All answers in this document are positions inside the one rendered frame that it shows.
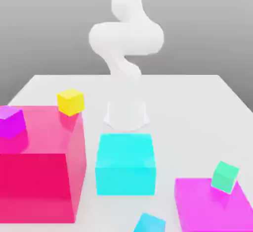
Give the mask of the small yellow cube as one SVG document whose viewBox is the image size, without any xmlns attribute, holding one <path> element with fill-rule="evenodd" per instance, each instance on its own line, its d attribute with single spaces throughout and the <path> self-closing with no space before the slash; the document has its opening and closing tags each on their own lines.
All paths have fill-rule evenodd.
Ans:
<svg viewBox="0 0 253 232">
<path fill-rule="evenodd" d="M 74 116 L 84 110 L 84 94 L 68 89 L 57 94 L 58 110 L 67 116 Z"/>
</svg>

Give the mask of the small purple cube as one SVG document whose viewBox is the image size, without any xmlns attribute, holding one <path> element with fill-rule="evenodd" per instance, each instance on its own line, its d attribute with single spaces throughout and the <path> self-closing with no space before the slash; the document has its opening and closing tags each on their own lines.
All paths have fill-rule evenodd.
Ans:
<svg viewBox="0 0 253 232">
<path fill-rule="evenodd" d="M 25 129 L 26 123 L 21 108 L 0 106 L 0 137 L 11 139 Z"/>
</svg>

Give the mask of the small light blue cube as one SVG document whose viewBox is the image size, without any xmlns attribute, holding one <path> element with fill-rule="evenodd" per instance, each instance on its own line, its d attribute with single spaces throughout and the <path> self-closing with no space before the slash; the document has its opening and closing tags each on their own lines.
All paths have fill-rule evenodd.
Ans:
<svg viewBox="0 0 253 232">
<path fill-rule="evenodd" d="M 142 213 L 133 232 L 165 232 L 166 221 L 148 213 Z"/>
</svg>

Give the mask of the small green cube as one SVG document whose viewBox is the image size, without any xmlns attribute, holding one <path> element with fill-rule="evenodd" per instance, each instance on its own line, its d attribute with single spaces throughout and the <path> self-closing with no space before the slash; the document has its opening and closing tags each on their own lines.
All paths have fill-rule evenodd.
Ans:
<svg viewBox="0 0 253 232">
<path fill-rule="evenodd" d="M 213 172 L 211 186 L 226 194 L 231 194 L 237 181 L 238 173 L 238 167 L 220 161 Z"/>
</svg>

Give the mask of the large cyan box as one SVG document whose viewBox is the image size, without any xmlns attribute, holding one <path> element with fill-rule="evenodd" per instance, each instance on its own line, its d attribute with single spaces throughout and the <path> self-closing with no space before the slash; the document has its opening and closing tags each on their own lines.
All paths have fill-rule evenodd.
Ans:
<svg viewBox="0 0 253 232">
<path fill-rule="evenodd" d="M 156 161 L 150 134 L 101 134 L 95 164 L 98 195 L 154 195 Z"/>
</svg>

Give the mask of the large pink box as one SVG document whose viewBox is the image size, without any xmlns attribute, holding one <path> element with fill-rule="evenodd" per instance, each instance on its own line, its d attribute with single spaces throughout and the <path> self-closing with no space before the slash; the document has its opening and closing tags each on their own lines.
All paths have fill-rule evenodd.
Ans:
<svg viewBox="0 0 253 232">
<path fill-rule="evenodd" d="M 86 172 L 82 115 L 14 107 L 26 129 L 0 137 L 0 223 L 74 223 Z"/>
</svg>

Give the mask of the large magenta box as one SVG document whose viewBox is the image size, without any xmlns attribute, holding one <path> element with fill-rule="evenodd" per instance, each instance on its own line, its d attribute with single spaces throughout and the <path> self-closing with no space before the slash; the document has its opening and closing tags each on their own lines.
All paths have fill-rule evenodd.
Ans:
<svg viewBox="0 0 253 232">
<path fill-rule="evenodd" d="M 174 198 L 182 232 L 253 232 L 253 208 L 238 183 L 226 194 L 210 178 L 177 178 Z"/>
</svg>

